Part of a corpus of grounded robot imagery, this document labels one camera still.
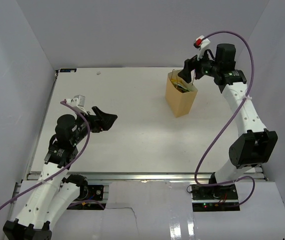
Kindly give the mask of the brown paper bag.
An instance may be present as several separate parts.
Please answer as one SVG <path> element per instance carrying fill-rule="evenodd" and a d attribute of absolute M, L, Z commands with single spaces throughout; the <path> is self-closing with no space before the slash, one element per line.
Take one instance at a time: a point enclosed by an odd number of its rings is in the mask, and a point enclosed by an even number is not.
<path fill-rule="evenodd" d="M 178 118 L 189 114 L 198 89 L 193 85 L 193 83 L 186 83 L 182 78 L 178 76 L 180 70 L 173 69 L 167 74 L 165 99 L 171 108 L 173 115 Z M 185 87 L 189 89 L 189 92 L 181 93 L 171 83 L 171 79 L 178 80 L 184 84 Z"/>

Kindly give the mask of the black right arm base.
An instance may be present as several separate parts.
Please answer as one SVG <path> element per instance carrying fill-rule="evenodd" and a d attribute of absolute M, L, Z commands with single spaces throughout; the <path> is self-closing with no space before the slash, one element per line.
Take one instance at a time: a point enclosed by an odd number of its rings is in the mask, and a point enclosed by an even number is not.
<path fill-rule="evenodd" d="M 191 195 L 194 213 L 240 211 L 234 184 L 213 187 L 190 184 L 186 191 Z"/>

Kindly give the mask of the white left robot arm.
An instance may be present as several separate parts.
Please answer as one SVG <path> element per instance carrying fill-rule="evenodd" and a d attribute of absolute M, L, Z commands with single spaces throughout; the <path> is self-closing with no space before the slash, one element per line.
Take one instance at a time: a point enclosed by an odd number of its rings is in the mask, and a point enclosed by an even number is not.
<path fill-rule="evenodd" d="M 87 179 L 68 175 L 82 150 L 77 145 L 88 141 L 92 133 L 108 131 L 117 115 L 92 107 L 94 114 L 72 107 L 77 116 L 64 114 L 57 119 L 41 174 L 31 195 L 14 220 L 8 220 L 3 232 L 9 240 L 49 240 L 59 218 L 76 199 L 88 195 Z"/>

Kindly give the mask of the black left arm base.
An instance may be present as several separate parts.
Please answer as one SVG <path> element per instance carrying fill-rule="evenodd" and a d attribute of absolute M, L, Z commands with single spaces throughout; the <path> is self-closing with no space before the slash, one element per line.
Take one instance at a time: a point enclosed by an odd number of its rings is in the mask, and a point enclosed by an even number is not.
<path fill-rule="evenodd" d="M 79 174 L 71 174 L 62 179 L 63 184 L 72 183 L 78 187 L 78 196 L 74 201 L 96 200 L 102 201 L 104 186 L 99 184 L 89 184 L 86 177 Z"/>

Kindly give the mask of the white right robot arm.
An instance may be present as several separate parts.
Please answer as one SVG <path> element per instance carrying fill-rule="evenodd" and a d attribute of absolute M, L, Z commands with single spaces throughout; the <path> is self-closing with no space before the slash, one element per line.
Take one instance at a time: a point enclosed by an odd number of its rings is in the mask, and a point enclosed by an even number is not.
<path fill-rule="evenodd" d="M 199 54 L 185 60 L 178 76 L 190 83 L 191 72 L 195 78 L 210 76 L 227 101 L 236 122 L 238 138 L 229 147 L 228 160 L 211 175 L 208 193 L 221 199 L 226 186 L 238 180 L 248 170 L 269 161 L 278 141 L 278 135 L 263 124 L 250 96 L 249 86 L 241 70 L 235 68 L 236 48 L 230 43 L 220 43 L 213 55 L 209 44 L 198 39 L 194 44 Z"/>

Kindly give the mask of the yellow m&m's candy bag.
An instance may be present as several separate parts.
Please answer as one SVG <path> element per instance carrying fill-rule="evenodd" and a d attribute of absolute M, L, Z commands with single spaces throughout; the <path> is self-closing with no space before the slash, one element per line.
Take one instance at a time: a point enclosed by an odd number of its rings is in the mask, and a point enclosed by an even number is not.
<path fill-rule="evenodd" d="M 181 81 L 178 81 L 177 79 L 173 79 L 173 78 L 170 81 L 172 85 L 174 86 L 174 88 L 178 90 L 179 92 L 187 93 L 190 91 Z"/>

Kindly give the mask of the green snack packet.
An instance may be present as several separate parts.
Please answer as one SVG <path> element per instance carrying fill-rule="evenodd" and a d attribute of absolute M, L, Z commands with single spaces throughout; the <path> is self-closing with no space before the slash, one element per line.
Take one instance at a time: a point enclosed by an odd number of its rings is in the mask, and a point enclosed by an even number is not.
<path fill-rule="evenodd" d="M 183 84 L 180 84 L 180 83 L 177 84 L 176 89 L 180 91 L 181 93 L 189 92 L 189 90 Z"/>

